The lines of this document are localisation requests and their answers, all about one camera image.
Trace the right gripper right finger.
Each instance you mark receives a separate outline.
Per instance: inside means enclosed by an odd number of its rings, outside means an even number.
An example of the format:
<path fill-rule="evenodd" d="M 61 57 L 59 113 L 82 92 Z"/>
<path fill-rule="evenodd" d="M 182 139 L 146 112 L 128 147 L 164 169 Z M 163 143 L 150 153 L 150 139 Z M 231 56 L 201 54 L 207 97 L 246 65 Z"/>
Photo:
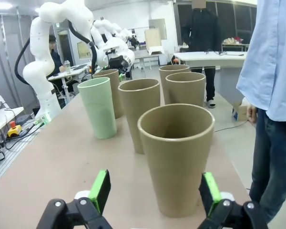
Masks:
<path fill-rule="evenodd" d="M 206 213 L 206 218 L 200 224 L 200 229 L 266 229 L 268 228 L 259 204 L 247 201 L 240 205 L 233 195 L 227 193 L 223 197 L 215 179 L 210 172 L 201 177 L 200 196 Z"/>

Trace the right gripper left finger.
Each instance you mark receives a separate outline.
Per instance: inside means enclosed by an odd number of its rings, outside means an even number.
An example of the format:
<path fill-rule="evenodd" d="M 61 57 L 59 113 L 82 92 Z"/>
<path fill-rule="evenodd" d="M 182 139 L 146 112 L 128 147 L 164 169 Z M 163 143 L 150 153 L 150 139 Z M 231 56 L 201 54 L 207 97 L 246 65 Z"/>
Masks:
<path fill-rule="evenodd" d="M 110 229 L 111 225 L 102 215 L 110 190 L 110 173 L 101 170 L 87 197 L 76 198 L 70 203 L 57 198 L 50 200 L 37 228 L 72 229 L 85 226 L 87 229 Z"/>

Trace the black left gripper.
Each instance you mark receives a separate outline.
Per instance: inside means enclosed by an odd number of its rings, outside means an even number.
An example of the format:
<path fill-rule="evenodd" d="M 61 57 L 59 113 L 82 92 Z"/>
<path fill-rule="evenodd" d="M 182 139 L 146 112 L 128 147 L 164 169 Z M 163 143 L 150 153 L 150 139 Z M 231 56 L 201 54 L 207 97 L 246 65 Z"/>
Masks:
<path fill-rule="evenodd" d="M 123 56 L 118 56 L 109 59 L 109 69 L 116 69 L 120 72 L 126 72 L 130 67 L 129 63 L 123 58 Z M 120 73 L 119 79 L 126 79 L 126 73 Z"/>

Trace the person's left hand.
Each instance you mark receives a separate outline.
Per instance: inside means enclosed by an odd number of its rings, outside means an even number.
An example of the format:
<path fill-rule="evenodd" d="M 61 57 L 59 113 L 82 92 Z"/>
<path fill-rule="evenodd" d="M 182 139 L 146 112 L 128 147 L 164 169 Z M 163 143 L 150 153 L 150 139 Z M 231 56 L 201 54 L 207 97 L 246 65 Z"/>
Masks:
<path fill-rule="evenodd" d="M 255 124 L 257 121 L 257 110 L 258 109 L 253 105 L 249 105 L 247 107 L 246 117 L 247 117 L 247 120 L 252 124 Z"/>

